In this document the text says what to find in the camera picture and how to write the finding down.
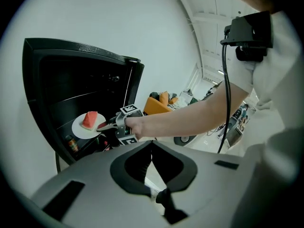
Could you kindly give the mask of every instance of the human arm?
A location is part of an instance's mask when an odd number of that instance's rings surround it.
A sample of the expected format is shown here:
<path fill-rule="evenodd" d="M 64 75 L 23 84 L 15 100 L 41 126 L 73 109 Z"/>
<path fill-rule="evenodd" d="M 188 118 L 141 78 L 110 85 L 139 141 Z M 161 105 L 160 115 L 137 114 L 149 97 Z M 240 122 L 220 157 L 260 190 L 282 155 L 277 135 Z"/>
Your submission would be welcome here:
<path fill-rule="evenodd" d="M 231 88 L 232 115 L 248 93 L 234 84 Z M 226 90 L 222 83 L 207 100 L 199 101 L 169 113 L 130 117 L 126 125 L 141 137 L 189 136 L 207 132 L 223 124 L 227 116 Z"/>

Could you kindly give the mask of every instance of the white wall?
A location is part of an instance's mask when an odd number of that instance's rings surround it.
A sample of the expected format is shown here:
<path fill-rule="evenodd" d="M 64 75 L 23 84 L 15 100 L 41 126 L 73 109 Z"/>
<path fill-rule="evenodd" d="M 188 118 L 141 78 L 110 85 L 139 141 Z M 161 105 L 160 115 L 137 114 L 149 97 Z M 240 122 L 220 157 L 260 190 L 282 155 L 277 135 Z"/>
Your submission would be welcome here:
<path fill-rule="evenodd" d="M 201 67 L 198 68 L 197 65 L 195 65 L 194 69 L 191 73 L 191 77 L 189 79 L 189 82 L 187 84 L 187 88 L 191 89 L 192 92 L 194 92 L 195 88 L 200 83 L 202 77 L 203 77 L 203 72 L 201 70 Z"/>
<path fill-rule="evenodd" d="M 22 80 L 24 38 L 86 43 L 145 64 L 136 104 L 152 91 L 179 93 L 199 54 L 176 0 L 27 0 L 0 44 L 1 160 L 14 188 L 31 195 L 56 174 L 54 152 L 27 105 Z"/>
<path fill-rule="evenodd" d="M 194 89 L 193 95 L 197 99 L 203 99 L 206 96 L 206 93 L 210 88 L 214 86 L 213 83 L 210 83 L 207 80 L 202 79 Z"/>

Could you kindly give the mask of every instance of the white plate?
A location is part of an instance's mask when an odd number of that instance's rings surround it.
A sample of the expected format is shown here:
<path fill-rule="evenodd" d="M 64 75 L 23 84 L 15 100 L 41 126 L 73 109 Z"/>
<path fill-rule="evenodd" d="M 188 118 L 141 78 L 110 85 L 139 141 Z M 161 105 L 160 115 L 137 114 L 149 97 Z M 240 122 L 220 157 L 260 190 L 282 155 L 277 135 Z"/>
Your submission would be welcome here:
<path fill-rule="evenodd" d="M 86 116 L 86 113 L 80 115 L 73 121 L 72 132 L 76 137 L 78 137 L 80 139 L 91 139 L 100 134 L 99 132 L 96 131 L 96 129 L 99 124 L 105 122 L 105 118 L 103 115 L 97 113 L 97 119 L 96 119 L 93 129 L 88 130 L 81 126 L 85 116 Z"/>

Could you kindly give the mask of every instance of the orange cushion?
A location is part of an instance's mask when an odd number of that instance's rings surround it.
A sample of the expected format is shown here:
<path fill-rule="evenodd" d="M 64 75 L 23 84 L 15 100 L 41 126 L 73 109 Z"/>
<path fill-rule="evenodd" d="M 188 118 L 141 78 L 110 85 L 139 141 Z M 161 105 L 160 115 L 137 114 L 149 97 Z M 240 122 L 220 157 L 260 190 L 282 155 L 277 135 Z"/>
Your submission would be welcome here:
<path fill-rule="evenodd" d="M 174 104 L 175 102 L 177 102 L 177 100 L 178 100 L 178 98 L 177 97 L 174 97 L 173 99 L 171 99 L 170 101 L 169 101 L 169 104 Z"/>
<path fill-rule="evenodd" d="M 143 110 L 146 114 L 152 115 L 152 114 L 159 114 L 159 113 L 165 113 L 165 112 L 171 112 L 172 110 L 167 107 L 166 105 L 163 105 L 158 100 L 149 97 L 147 99 L 146 105 Z"/>
<path fill-rule="evenodd" d="M 162 103 L 163 105 L 167 106 L 169 103 L 169 94 L 167 91 L 165 91 L 164 93 L 161 93 L 160 95 L 160 103 Z"/>

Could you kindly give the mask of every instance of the black cable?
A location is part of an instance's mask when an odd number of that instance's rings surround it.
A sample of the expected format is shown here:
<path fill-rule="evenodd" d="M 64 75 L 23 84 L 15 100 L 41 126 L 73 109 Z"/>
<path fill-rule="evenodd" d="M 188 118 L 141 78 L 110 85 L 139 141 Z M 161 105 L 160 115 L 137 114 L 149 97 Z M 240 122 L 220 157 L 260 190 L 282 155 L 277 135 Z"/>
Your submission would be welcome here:
<path fill-rule="evenodd" d="M 220 153 L 220 151 L 223 147 L 225 138 L 226 138 L 226 133 L 227 133 L 229 119 L 230 119 L 230 108 L 231 108 L 231 105 L 230 105 L 231 104 L 230 82 L 229 82 L 229 77 L 228 77 L 228 73 L 227 73 L 227 65 L 226 65 L 226 47 L 227 47 L 227 45 L 223 45 L 222 63 L 223 63 L 223 72 L 224 72 L 225 88 L 226 88 L 227 117 L 226 117 L 226 125 L 225 125 L 224 134 L 223 134 L 223 139 L 222 139 L 222 142 L 220 143 L 218 153 Z"/>
<path fill-rule="evenodd" d="M 214 131 L 212 131 L 212 130 L 208 131 L 207 136 L 211 136 L 213 133 L 217 133 L 218 131 L 220 131 L 222 129 L 221 126 L 218 126 L 216 129 L 214 129 Z"/>
<path fill-rule="evenodd" d="M 223 127 L 225 127 L 225 125 L 226 125 L 226 124 L 224 123 L 224 124 L 222 124 L 221 126 L 218 126 L 218 131 L 221 130 Z"/>

